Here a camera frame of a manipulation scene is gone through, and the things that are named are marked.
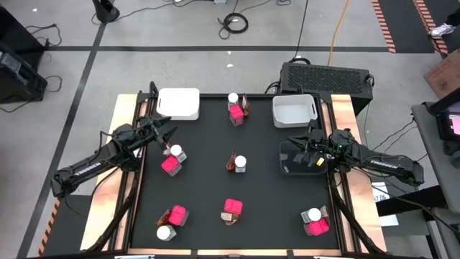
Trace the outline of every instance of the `wooden table frame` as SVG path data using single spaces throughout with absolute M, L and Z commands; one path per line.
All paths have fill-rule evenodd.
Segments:
M 148 104 L 146 100 L 139 99 L 137 94 L 120 94 L 116 100 L 116 106 L 114 115 L 112 118 L 110 132 L 115 130 L 118 126 L 124 123 L 132 123 L 135 118 L 134 114 L 142 116 L 147 112 L 152 104 Z M 333 95 L 331 96 L 332 110 L 329 110 L 326 103 L 322 103 L 322 110 L 324 114 L 324 127 L 327 135 L 332 133 L 333 128 L 349 128 L 351 133 L 360 142 L 359 130 L 357 127 L 356 118 L 354 116 L 353 106 L 351 105 L 351 99 L 349 95 Z M 143 165 L 139 175 L 139 185 L 142 182 L 142 171 Z M 107 173 L 103 173 L 98 177 L 98 182 L 106 176 Z M 385 240 L 380 227 L 380 220 L 377 213 L 377 207 L 374 202 L 374 195 L 372 193 L 372 186 L 369 179 L 356 170 L 346 174 L 345 179 L 341 179 L 341 176 L 336 173 L 336 182 L 344 181 L 339 187 L 339 193 L 347 201 L 346 195 L 344 195 L 344 188 L 348 184 L 349 190 L 349 203 L 352 203 L 354 216 L 356 220 L 363 227 L 364 231 L 372 238 L 374 243 L 382 250 L 386 250 Z M 111 219 L 114 216 L 114 212 L 120 206 L 122 199 L 119 199 L 121 195 L 126 198 L 129 190 L 132 187 L 132 180 L 134 178 L 134 172 L 123 173 L 117 172 L 112 177 L 106 180 L 104 185 L 101 185 L 96 191 L 89 211 L 85 232 L 83 235 L 81 250 L 90 247 L 106 229 Z M 121 186 L 126 186 L 124 190 L 120 190 Z M 139 195 L 140 187 L 137 189 L 137 195 Z M 126 243 L 127 239 L 124 238 L 125 233 L 129 232 L 131 226 L 134 224 L 133 215 L 128 215 L 127 212 L 124 218 L 121 220 L 118 229 L 116 230 L 116 241 L 104 247 L 104 250 L 110 246 L 114 250 L 122 250 L 124 247 L 128 247 Z M 345 237 L 344 249 L 349 252 L 354 252 L 357 248 L 361 248 L 362 252 L 366 252 L 365 247 L 361 243 L 359 247 L 356 238 L 352 234 L 349 223 L 347 222 L 344 215 L 341 215 L 342 231 Z M 166 249 L 137 249 L 129 248 L 127 250 L 129 254 L 149 254 L 149 255 L 191 255 L 192 250 L 166 250 Z M 292 250 L 295 256 L 306 256 L 306 255 L 322 255 L 322 256 L 334 256 L 340 255 L 340 250 Z M 286 256 L 288 255 L 287 250 L 198 250 L 198 255 L 246 255 L 246 256 Z

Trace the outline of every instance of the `sneaker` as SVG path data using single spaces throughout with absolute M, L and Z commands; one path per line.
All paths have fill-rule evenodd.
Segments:
M 428 34 L 433 38 L 433 39 L 441 39 L 443 35 L 452 33 L 455 30 L 455 27 L 449 24 L 442 24 L 439 27 L 434 28 L 432 31 L 430 31 Z

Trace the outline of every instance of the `cardboard box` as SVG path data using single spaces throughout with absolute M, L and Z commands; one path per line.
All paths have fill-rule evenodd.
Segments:
M 460 49 L 444 58 L 424 78 L 439 98 L 460 87 Z

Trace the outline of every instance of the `gray floor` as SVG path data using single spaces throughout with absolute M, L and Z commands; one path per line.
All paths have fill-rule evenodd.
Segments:
M 249 30 L 220 40 L 216 18 L 225 17 L 235 1 L 214 6 L 197 2 L 184 8 L 167 6 L 155 11 L 134 14 L 109 24 L 102 46 L 295 46 L 305 1 L 291 6 L 277 6 L 275 1 L 244 14 Z M 238 10 L 260 3 L 240 1 Z M 302 46 L 327 47 L 339 20 L 345 0 L 310 0 Z M 121 15 L 163 1 L 116 0 Z M 98 26 L 91 23 L 90 1 L 71 0 L 0 0 L 24 26 L 56 23 L 61 29 L 64 46 L 91 46 Z M 57 42 L 56 31 L 40 36 Z M 370 0 L 351 2 L 336 46 L 385 47 L 384 37 Z M 42 188 L 50 161 L 63 130 L 75 90 L 80 82 L 88 52 L 52 51 L 45 53 L 40 65 L 44 76 L 63 77 L 62 91 L 48 93 L 45 100 L 25 106 L 13 113 L 0 112 L 0 253 L 15 258 L 38 193 Z M 98 52 L 66 143 L 60 166 L 74 163 L 97 148 L 98 131 L 108 130 L 118 94 L 147 91 L 150 81 L 160 87 L 196 87 L 205 93 L 230 91 L 262 93 L 277 80 L 282 62 L 291 59 L 292 51 L 203 51 L 203 52 Z M 325 65 L 327 52 L 300 52 L 313 64 Z M 441 60 L 438 54 L 333 53 L 334 66 L 369 69 L 376 78 L 374 100 L 369 108 L 366 136 L 374 147 L 390 133 L 411 120 L 410 106 L 435 101 L 436 96 L 423 74 Z M 50 88 L 57 86 L 51 81 Z M 364 141 L 364 110 L 358 123 Z M 426 152 L 417 129 L 401 138 L 390 154 L 420 158 Z M 427 158 L 426 183 L 437 184 Z M 89 194 L 94 182 L 75 193 Z M 52 207 L 51 196 L 45 206 L 29 255 L 36 255 Z M 386 237 L 387 246 L 397 255 L 430 257 L 424 237 Z

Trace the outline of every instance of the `orange striped tape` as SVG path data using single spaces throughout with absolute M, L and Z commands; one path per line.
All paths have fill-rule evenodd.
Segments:
M 431 17 L 430 11 L 426 7 L 424 0 L 414 0 L 415 8 L 417 9 L 418 16 L 422 20 L 423 26 L 427 33 L 429 33 L 432 29 L 436 28 L 436 24 Z M 433 44 L 434 49 L 443 54 L 448 54 L 447 46 L 444 40 L 439 39 L 431 39 L 431 43 Z
M 46 226 L 45 235 L 43 235 L 42 243 L 40 244 L 40 249 L 38 250 L 38 256 L 43 256 L 46 243 L 48 242 L 48 237 L 51 234 L 51 227 L 55 223 L 55 217 L 56 217 L 56 214 L 58 213 L 59 205 L 60 205 L 60 202 L 58 199 L 56 199 L 55 205 L 51 211 L 50 221 L 48 222 L 48 225 Z
M 385 38 L 385 42 L 387 43 L 388 50 L 391 53 L 396 53 L 395 43 L 393 42 L 390 31 L 388 30 L 387 22 L 385 21 L 385 17 L 383 16 L 383 12 L 380 8 L 379 1 L 372 0 L 372 6 L 374 7 L 377 19 L 379 20 L 380 29 L 382 29 L 383 37 Z

